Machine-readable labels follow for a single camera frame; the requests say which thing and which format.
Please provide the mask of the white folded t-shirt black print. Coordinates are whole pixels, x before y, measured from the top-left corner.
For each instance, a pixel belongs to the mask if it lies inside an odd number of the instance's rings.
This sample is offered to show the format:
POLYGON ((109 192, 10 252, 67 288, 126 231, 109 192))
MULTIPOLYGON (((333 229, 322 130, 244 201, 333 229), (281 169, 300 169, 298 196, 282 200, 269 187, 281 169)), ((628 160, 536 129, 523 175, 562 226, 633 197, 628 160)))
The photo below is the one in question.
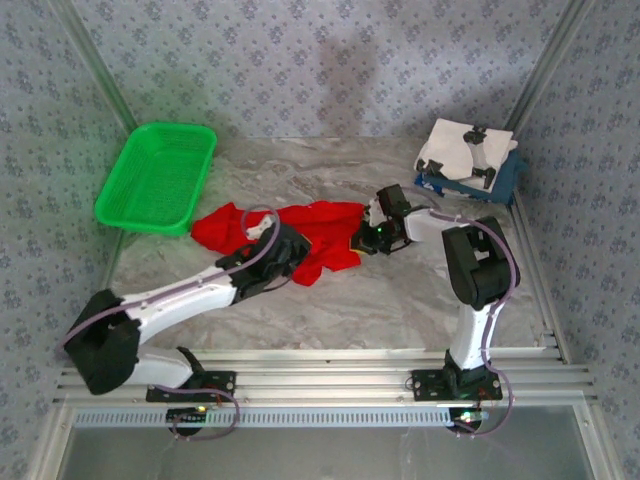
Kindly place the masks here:
POLYGON ((510 131, 439 118, 414 162, 414 170, 489 191, 517 146, 510 131))

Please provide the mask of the aluminium frame post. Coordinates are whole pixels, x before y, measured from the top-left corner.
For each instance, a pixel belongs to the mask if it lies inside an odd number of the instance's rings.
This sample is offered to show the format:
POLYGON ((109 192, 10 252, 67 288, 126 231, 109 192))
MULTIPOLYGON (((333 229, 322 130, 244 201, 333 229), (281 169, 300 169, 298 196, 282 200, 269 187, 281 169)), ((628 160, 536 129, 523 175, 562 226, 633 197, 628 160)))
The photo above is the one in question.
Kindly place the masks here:
POLYGON ((597 0, 567 0, 554 30, 527 78, 522 92, 506 120, 505 129, 521 135, 536 104, 567 54, 582 23, 597 0))

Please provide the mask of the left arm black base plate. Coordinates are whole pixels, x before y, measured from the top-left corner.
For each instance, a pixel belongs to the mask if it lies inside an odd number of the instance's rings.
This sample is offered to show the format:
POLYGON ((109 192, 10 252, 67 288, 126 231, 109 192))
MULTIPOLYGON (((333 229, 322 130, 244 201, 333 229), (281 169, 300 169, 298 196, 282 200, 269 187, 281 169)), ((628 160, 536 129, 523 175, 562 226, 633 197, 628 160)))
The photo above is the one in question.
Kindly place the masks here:
POLYGON ((199 371, 179 387, 152 385, 147 388, 150 403, 230 403, 236 388, 234 371, 199 371))

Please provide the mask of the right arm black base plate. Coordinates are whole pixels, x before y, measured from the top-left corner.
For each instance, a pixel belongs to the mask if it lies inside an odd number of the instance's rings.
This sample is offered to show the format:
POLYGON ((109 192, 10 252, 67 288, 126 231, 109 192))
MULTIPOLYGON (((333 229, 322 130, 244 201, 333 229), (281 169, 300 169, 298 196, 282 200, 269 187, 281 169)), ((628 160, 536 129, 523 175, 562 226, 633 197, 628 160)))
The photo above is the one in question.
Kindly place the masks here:
POLYGON ((458 371, 451 366, 436 370, 413 370, 411 383, 416 401, 502 400, 497 374, 486 367, 458 371))

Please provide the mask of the aluminium mounting rail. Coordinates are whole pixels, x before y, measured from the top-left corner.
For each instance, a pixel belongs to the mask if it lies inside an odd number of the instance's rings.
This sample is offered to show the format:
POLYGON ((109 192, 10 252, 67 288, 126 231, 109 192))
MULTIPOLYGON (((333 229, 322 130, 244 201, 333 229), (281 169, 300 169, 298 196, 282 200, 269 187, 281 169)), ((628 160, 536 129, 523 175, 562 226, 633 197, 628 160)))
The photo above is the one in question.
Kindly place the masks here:
MULTIPOLYGON (((235 396, 246 407, 410 405, 410 373, 438 369, 441 352, 379 350, 201 350, 211 370, 236 372, 235 396)), ((584 365, 556 347, 496 348, 494 367, 511 382, 518 406, 572 405, 597 398, 584 365)))

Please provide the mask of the dark blue folded t-shirt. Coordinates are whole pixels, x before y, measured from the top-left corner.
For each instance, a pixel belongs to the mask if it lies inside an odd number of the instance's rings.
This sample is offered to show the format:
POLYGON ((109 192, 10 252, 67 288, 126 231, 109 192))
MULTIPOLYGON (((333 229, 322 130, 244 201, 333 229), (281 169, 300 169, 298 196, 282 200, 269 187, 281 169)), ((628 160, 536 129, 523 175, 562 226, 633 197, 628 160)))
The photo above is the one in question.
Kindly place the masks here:
POLYGON ((440 197, 459 197, 494 204, 511 205, 521 174, 528 166, 517 149, 511 150, 497 173, 491 189, 477 189, 459 182, 418 173, 413 184, 440 197))

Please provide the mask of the green plastic mesh basket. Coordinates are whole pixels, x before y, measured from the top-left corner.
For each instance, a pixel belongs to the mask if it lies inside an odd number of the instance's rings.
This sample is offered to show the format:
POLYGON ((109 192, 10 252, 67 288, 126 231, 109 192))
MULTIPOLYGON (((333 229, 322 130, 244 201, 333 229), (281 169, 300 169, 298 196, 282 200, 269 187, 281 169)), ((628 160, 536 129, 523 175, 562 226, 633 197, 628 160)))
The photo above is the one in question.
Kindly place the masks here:
POLYGON ((97 197, 96 219, 130 232, 186 234, 213 164, 216 133, 152 122, 127 139, 97 197))

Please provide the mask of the red t-shirt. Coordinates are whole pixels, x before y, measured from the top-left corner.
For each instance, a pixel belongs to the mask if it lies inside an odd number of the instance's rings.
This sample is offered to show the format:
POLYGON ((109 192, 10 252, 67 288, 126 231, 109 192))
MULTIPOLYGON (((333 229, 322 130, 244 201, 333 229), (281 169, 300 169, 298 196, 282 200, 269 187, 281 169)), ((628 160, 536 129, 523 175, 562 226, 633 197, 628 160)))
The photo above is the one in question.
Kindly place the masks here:
MULTIPOLYGON (((311 286, 328 269, 338 272, 361 265, 360 255, 350 247, 351 237, 360 227, 364 206, 353 202, 317 201, 278 210, 282 223, 293 227, 311 243, 311 253, 293 274, 293 281, 311 286)), ((257 226, 265 210, 245 211, 230 202, 196 221, 191 238, 201 246, 229 255, 250 241, 244 227, 257 226)))

